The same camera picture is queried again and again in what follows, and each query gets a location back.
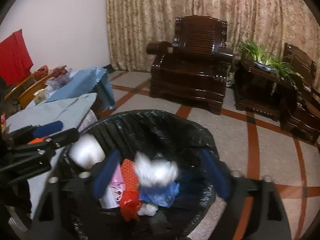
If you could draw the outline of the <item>white tissue ball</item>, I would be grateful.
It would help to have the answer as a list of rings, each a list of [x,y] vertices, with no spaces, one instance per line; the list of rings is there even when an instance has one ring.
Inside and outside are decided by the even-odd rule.
[[[69,157],[76,165],[90,170],[95,164],[104,161],[106,155],[93,135],[84,134],[71,146]]]

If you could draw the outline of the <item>orange mesh sleeve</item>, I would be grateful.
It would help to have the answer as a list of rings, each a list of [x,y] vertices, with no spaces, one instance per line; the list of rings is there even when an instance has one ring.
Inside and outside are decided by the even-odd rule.
[[[125,183],[126,191],[138,192],[139,180],[133,169],[135,163],[129,159],[124,159],[123,163],[120,166],[121,175]]]

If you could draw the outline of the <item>white plastic bag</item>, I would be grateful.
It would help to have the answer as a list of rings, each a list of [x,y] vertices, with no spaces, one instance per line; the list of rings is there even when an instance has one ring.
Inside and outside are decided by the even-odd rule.
[[[178,176],[176,162],[165,159],[151,160],[146,154],[137,152],[133,170],[142,187],[166,187]]]

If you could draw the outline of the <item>grey-blue table cloth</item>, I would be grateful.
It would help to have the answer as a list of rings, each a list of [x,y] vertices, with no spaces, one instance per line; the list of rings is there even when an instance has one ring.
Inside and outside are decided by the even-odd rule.
[[[61,121],[62,131],[77,128],[79,131],[97,121],[98,108],[101,100],[97,93],[84,94],[77,98],[57,100],[28,107],[7,120],[9,132],[16,131],[28,125],[46,125],[51,122]],[[31,218],[39,204],[46,181],[51,171],[28,179],[31,201]]]

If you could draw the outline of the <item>tissue box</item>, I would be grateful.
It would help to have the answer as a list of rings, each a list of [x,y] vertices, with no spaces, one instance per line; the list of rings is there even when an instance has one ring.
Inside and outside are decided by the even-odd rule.
[[[46,90],[36,92],[34,96],[34,103],[38,105],[39,103],[42,103],[46,101],[49,98],[49,93]]]

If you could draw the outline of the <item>pink packaging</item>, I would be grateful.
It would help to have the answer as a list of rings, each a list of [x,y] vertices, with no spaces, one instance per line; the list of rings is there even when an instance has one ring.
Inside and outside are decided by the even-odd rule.
[[[121,174],[120,164],[117,165],[112,179],[106,188],[104,196],[99,199],[102,208],[112,209],[119,207],[120,200],[126,190],[125,182]]]

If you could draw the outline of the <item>glass fruit bowl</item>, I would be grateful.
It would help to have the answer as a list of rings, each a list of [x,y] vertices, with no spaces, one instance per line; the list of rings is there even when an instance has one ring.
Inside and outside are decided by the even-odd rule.
[[[66,69],[66,66],[61,66],[51,71],[50,78],[46,81],[46,85],[56,90],[71,81],[71,69]]]

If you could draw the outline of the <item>blue side table cloth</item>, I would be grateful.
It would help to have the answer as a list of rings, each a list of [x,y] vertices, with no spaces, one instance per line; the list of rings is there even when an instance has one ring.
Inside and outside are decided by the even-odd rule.
[[[115,109],[116,100],[111,86],[108,70],[101,67],[87,68],[71,72],[71,80],[63,87],[48,92],[48,98],[42,103],[77,98],[84,94],[97,93],[103,103],[103,109]]]

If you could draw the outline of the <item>red plastic wrapper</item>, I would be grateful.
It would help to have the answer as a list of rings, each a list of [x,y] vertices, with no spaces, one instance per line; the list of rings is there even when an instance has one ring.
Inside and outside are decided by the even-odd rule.
[[[140,210],[142,203],[139,201],[137,191],[125,191],[119,202],[120,212],[126,222],[139,220],[137,212]]]

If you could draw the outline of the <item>red cloth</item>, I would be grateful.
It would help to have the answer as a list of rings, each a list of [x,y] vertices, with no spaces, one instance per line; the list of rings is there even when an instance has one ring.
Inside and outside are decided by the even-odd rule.
[[[26,48],[22,29],[1,42],[1,78],[7,86],[18,85],[30,75],[33,62]]]

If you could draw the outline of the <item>black bin with liner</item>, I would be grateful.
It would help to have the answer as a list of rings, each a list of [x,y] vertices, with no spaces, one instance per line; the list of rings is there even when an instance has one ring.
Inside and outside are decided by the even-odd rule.
[[[68,214],[76,239],[184,239],[215,201],[227,193],[228,173],[208,129],[174,114],[156,109],[112,115],[85,128],[106,155],[120,153],[120,161],[133,160],[137,152],[150,159],[174,161],[180,191],[171,207],[161,207],[153,217],[125,221],[120,210],[108,210],[90,200],[77,203],[67,195]]]

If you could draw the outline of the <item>blue plastic bag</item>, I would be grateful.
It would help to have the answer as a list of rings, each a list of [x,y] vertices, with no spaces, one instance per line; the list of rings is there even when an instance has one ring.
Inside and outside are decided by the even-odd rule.
[[[139,200],[161,207],[171,207],[179,194],[180,183],[172,182],[165,187],[141,187]]]

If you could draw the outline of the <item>dark wooden side table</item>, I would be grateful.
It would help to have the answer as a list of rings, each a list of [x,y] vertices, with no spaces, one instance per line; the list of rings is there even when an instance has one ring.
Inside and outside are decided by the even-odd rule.
[[[256,67],[252,60],[242,59],[236,67],[234,96],[237,110],[252,111],[279,121],[296,102],[297,91],[289,82]]]

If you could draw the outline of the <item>potted green plant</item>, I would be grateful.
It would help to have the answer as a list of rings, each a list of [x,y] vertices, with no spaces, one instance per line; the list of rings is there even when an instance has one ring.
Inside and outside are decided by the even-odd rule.
[[[252,40],[239,41],[236,47],[245,67],[268,73],[293,87],[297,85],[297,78],[302,77],[283,58],[275,57]]]

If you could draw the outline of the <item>patterned beige curtain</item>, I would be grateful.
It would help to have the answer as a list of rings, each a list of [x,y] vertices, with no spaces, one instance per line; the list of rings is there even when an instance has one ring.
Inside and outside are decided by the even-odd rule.
[[[117,70],[149,71],[149,42],[172,41],[178,17],[226,21],[227,46],[253,40],[274,56],[286,43],[319,62],[319,23],[303,0],[106,0],[111,64]]]

